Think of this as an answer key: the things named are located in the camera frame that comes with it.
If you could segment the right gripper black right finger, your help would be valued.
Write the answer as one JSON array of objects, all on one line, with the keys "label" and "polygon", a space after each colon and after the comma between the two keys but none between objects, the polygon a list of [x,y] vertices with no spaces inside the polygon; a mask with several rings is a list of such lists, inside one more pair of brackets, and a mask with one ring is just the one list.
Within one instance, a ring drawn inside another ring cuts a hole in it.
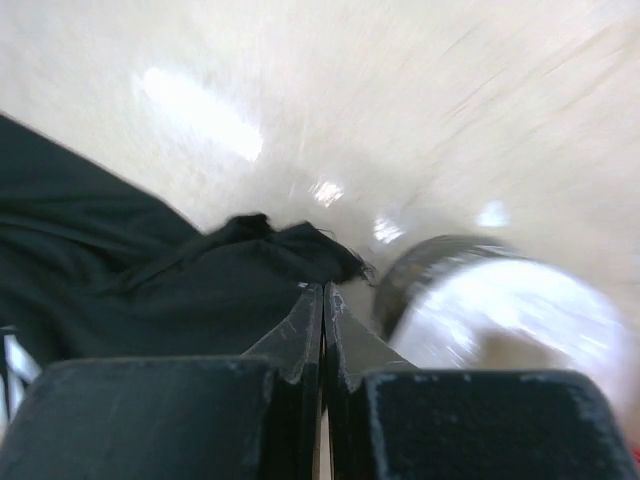
[{"label": "right gripper black right finger", "polygon": [[635,479],[595,384],[565,370],[421,370],[324,290],[337,479]]}]

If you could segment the black printed t-shirt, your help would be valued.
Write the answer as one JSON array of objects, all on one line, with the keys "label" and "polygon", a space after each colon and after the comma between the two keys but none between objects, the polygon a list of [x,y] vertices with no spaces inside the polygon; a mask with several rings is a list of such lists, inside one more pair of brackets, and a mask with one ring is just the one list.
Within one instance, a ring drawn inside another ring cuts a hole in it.
[{"label": "black printed t-shirt", "polygon": [[1,327],[39,365],[238,355],[306,285],[367,275],[313,225],[264,214],[202,233],[158,198],[1,121]]}]

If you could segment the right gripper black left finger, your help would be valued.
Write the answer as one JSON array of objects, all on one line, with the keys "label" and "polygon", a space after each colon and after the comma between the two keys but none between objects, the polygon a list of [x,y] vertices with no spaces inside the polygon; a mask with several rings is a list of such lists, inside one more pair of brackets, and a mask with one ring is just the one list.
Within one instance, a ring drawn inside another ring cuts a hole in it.
[{"label": "right gripper black left finger", "polygon": [[315,479],[323,290],[238,356],[69,361],[30,387],[5,479]]}]

